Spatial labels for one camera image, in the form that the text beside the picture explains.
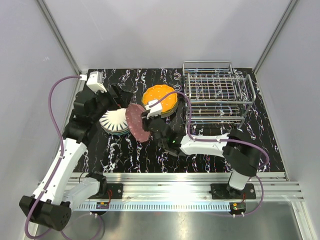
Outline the green dotted plate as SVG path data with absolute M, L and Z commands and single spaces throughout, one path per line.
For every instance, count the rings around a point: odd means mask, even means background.
M 161 118 L 167 118 L 167 117 L 171 116 L 175 111 L 176 111 L 176 109 L 172 108 L 172 109 L 162 113 L 160 116 L 161 116 Z

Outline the aluminium frame post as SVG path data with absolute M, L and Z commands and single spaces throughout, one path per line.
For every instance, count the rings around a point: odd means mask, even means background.
M 51 32 L 53 33 L 55 39 L 58 42 L 59 47 L 61 48 L 64 56 L 66 57 L 68 63 L 70 64 L 71 68 L 76 74 L 81 73 L 81 69 L 79 68 L 78 64 L 76 63 L 75 58 L 73 57 L 66 41 L 63 38 L 63 35 L 61 34 L 61 31 L 59 30 L 59 27 L 49 9 L 46 2 L 44 0 L 35 0 L 36 4 L 39 7 L 39 10 L 43 14 Z
M 285 27 L 286 23 L 288 22 L 290 16 L 294 12 L 296 6 L 298 5 L 299 0 L 290 0 L 281 15 L 274 31 L 272 32 L 271 37 L 269 38 L 262 54 L 260 55 L 255 67 L 253 68 L 253 72 L 256 75 L 259 70 L 261 69 L 262 65 L 264 64 L 265 60 L 267 59 L 269 53 L 271 52 L 274 44 L 276 43 L 279 35 L 281 34 L 283 28 Z

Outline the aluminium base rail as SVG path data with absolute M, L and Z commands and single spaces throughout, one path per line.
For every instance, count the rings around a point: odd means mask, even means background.
M 232 203 L 259 205 L 263 202 L 302 202 L 297 182 L 284 173 L 261 172 L 247 184 L 253 184 L 256 199 L 212 199 L 211 184 L 227 184 L 229 173 L 106 173 L 107 184 L 123 184 L 122 199 L 90 197 L 74 211 L 142 212 L 229 212 Z M 82 182 L 85 176 L 71 174 L 66 191 Z M 109 202 L 109 209 L 96 209 L 97 202 Z

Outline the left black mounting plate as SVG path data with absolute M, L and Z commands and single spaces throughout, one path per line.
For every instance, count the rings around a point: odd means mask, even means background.
M 111 198 L 112 200 L 120 200 L 123 197 L 123 187 L 122 183 L 106 183 L 92 197 L 95 199 Z

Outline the black mounting plate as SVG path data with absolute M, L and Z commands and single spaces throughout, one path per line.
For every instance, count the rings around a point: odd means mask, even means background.
M 95 199 L 111 198 L 112 200 L 120 200 L 123 197 L 123 187 L 122 183 L 106 183 L 92 197 Z
M 212 183 L 210 185 L 213 200 L 256 200 L 256 191 L 252 183 L 247 183 L 243 190 L 232 188 L 227 183 Z

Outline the mint green plate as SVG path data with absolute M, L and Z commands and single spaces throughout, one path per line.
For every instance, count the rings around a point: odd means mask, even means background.
M 115 135 L 115 136 L 122 136 L 130 132 L 129 129 L 125 129 L 123 131 L 109 131 L 109 130 L 104 130 L 104 131 L 109 135 Z

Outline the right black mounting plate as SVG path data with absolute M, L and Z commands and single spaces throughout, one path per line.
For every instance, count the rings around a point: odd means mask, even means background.
M 247 183 L 243 190 L 232 188 L 227 183 L 212 183 L 210 185 L 213 200 L 256 200 L 256 191 L 252 183 Z

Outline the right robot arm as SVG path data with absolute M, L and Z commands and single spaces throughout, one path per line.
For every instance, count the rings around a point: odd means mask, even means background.
M 143 118 L 143 130 L 150 132 L 158 146 L 172 156 L 210 155 L 224 158 L 232 168 L 228 183 L 215 186 L 211 194 L 217 199 L 242 199 L 247 181 L 258 171 L 261 152 L 257 146 L 241 140 L 242 132 L 232 129 L 216 136 L 189 136 L 174 132 L 159 117 Z

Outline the pink dotted plate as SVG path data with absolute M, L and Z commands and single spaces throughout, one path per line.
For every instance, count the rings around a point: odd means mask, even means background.
M 142 113 L 144 111 L 145 109 L 141 105 L 135 103 L 130 103 L 125 111 L 129 131 L 141 143 L 146 142 L 151 136 L 149 131 L 143 129 Z

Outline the left small circuit board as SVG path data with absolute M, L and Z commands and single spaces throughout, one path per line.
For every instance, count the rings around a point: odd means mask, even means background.
M 110 203 L 109 202 L 97 202 L 96 209 L 109 209 Z

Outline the small circuit board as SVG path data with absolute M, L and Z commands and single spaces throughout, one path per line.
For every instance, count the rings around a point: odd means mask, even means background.
M 109 202 L 97 202 L 96 209 L 109 209 L 110 203 Z
M 246 211 L 245 202 L 234 202 L 231 204 L 231 210 L 233 211 Z

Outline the orange dotted plate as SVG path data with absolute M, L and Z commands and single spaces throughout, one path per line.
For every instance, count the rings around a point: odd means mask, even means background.
M 175 90 L 165 84 L 157 84 L 148 88 L 142 96 L 142 103 L 146 106 L 149 102 L 153 100 L 159 101 L 165 95 L 174 92 Z M 162 113 L 171 111 L 178 103 L 178 94 L 172 93 L 161 101 Z

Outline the right small circuit board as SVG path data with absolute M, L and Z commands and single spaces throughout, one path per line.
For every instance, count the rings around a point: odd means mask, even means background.
M 231 210 L 233 211 L 246 211 L 245 202 L 234 202 L 231 204 Z

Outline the white blue striped plate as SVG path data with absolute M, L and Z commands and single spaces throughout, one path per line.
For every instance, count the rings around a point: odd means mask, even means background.
M 107 111 L 100 119 L 101 127 L 111 133 L 120 133 L 129 129 L 126 120 L 126 108 Z

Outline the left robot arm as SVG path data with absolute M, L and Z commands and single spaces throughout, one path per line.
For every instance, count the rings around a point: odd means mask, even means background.
M 98 122 L 107 111 L 128 107 L 133 93 L 112 84 L 106 91 L 83 90 L 76 94 L 68 124 L 60 134 L 60 149 L 47 174 L 31 196 L 22 196 L 19 207 L 27 223 L 61 231 L 72 212 L 90 197 L 109 194 L 106 177 L 88 173 L 71 190 L 67 183 L 75 166 L 98 130 Z

